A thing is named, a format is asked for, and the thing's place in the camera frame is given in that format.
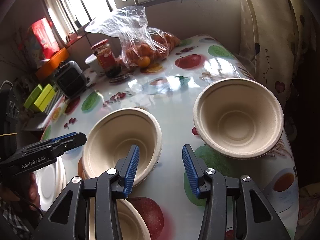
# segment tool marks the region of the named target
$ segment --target red jar lid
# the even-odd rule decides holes
[[[106,43],[108,43],[108,42],[109,42],[108,39],[99,41],[97,44],[94,44],[94,45],[91,47],[91,49],[96,49],[96,48],[98,48],[98,47],[100,47],[100,46],[102,46],[102,45],[104,45],[104,44],[106,44]]]

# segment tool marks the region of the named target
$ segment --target glass jar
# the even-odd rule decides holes
[[[91,47],[93,54],[97,57],[99,65],[108,77],[116,76],[121,70],[111,50],[108,39],[98,42]]]

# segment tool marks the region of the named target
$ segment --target blue rubber grip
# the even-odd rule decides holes
[[[193,166],[193,163],[191,161],[191,158],[186,146],[183,146],[182,148],[182,160],[183,160],[184,168],[187,173],[191,191],[198,198],[200,196],[198,176],[196,174],[196,169]]]
[[[134,178],[136,176],[136,172],[139,164],[139,158],[140,158],[140,149],[139,149],[139,146],[136,146],[134,149],[129,167],[127,169],[127,173],[125,174],[125,177],[124,177],[123,194],[125,198],[127,198],[132,191]]]
[[[64,139],[64,138],[67,138],[69,136],[76,135],[76,134],[77,134],[76,132],[71,132],[71,133],[56,137],[56,138],[52,138],[51,142],[55,142],[55,141],[58,141],[58,140],[61,140],[61,139]]]

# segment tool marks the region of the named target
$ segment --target beige paper bowl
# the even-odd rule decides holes
[[[284,115],[264,86],[242,78],[212,83],[196,99],[193,121],[202,140],[223,155],[252,159],[280,140]]]
[[[95,240],[94,202],[90,198],[89,240]],[[150,240],[150,233],[138,211],[125,199],[117,199],[118,217],[123,240]]]
[[[82,161],[86,176],[95,178],[119,159],[125,158],[132,144],[140,148],[140,160],[133,186],[142,182],[154,169],[162,148],[158,121],[139,108],[123,108],[103,117],[88,134]]]

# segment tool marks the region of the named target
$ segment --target yellow string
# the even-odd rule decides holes
[[[17,134],[16,132],[14,132],[14,133],[6,133],[6,134],[0,134],[0,136],[6,136],[6,135],[15,135],[15,134]]]

